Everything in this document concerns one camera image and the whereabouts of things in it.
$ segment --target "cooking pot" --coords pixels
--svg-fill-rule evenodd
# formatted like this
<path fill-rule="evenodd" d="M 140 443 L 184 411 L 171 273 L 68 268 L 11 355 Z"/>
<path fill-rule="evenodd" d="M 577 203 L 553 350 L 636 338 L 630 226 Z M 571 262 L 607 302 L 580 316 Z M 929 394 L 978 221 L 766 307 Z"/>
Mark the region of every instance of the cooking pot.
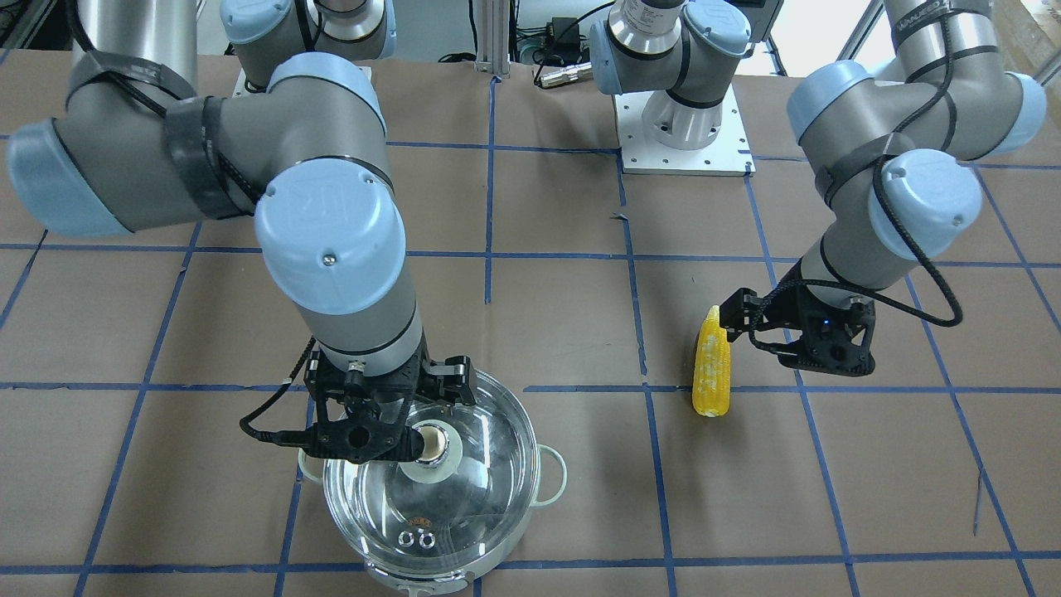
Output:
<path fill-rule="evenodd" d="M 427 445 L 420 460 L 325 463 L 325 497 L 340 531 L 372 578 L 410 597 L 460 591 L 495 567 L 532 513 L 567 488 L 563 457 L 537 443 L 516 397 L 485 373 L 477 380 L 474 406 L 411 408 L 406 424 Z M 542 453 L 561 470 L 560 488 L 543 501 Z"/>

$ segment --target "glass lid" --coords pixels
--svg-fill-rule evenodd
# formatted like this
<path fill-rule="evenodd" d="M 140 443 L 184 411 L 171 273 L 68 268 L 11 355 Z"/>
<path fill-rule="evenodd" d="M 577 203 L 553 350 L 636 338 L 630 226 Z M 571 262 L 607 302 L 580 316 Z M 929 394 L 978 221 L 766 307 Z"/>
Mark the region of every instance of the glass lid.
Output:
<path fill-rule="evenodd" d="M 479 372 L 477 386 L 473 407 L 413 405 L 407 424 L 428 446 L 420 461 L 325 466 L 332 517 L 382 570 L 451 574 L 490 552 L 524 519 L 539 466 L 530 421 L 492 377 Z"/>

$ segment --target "white mounting plate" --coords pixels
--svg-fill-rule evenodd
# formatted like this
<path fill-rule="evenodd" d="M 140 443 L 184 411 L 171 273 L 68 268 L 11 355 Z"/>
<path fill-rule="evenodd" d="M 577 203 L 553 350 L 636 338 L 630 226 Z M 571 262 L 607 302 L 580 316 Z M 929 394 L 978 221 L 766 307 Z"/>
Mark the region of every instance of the white mounting plate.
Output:
<path fill-rule="evenodd" d="M 668 147 L 644 130 L 641 111 L 653 93 L 639 91 L 615 95 L 615 124 L 623 147 L 624 172 L 744 176 L 755 171 L 732 86 L 723 99 L 723 123 L 717 138 L 710 145 L 694 151 Z"/>
<path fill-rule="evenodd" d="M 372 67 L 370 67 L 370 66 L 359 66 L 358 68 L 361 69 L 361 72 L 365 73 L 365 76 L 368 77 L 368 82 L 371 83 L 372 82 Z M 241 95 L 247 95 L 247 94 L 249 94 L 247 92 L 246 87 L 244 87 L 244 85 L 246 84 L 246 82 L 247 82 L 247 73 L 243 72 L 243 69 L 241 68 L 240 69 L 240 75 L 236 77 L 236 87 L 232 88 L 232 96 L 233 98 L 239 98 Z"/>

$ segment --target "yellow corn cob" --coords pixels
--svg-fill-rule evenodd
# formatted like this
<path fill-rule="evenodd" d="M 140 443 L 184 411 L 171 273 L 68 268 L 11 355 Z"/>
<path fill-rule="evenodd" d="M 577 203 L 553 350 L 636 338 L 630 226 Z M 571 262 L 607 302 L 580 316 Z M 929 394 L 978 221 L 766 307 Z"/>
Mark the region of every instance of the yellow corn cob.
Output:
<path fill-rule="evenodd" d="M 693 408 L 703 417 L 721 417 L 729 411 L 730 344 L 718 327 L 718 305 L 711 308 L 696 341 L 693 372 Z"/>

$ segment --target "white handle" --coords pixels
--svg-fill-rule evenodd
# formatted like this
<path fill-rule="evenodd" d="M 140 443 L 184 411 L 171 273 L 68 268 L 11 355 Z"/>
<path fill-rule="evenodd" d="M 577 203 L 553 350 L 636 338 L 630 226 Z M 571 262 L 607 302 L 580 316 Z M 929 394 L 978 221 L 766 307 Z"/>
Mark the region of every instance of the white handle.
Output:
<path fill-rule="evenodd" d="M 325 482 L 320 477 L 310 473 L 306 470 L 306 451 L 298 449 L 298 470 L 302 472 L 302 478 L 310 481 L 311 484 L 317 486 L 324 486 Z"/>
<path fill-rule="evenodd" d="M 538 501 L 538 496 L 535 496 L 534 501 L 530 502 L 530 508 L 544 508 L 553 504 L 557 499 L 560 499 L 560 496 L 563 495 L 563 491 L 568 489 L 568 463 L 563 461 L 563 457 L 560 456 L 560 453 L 546 446 L 545 444 L 538 444 L 539 463 L 541 462 L 542 451 L 549 453 L 550 456 L 556 459 L 556 463 L 560 466 L 560 489 L 556 490 L 556 493 L 553 494 L 553 497 L 549 499 Z"/>

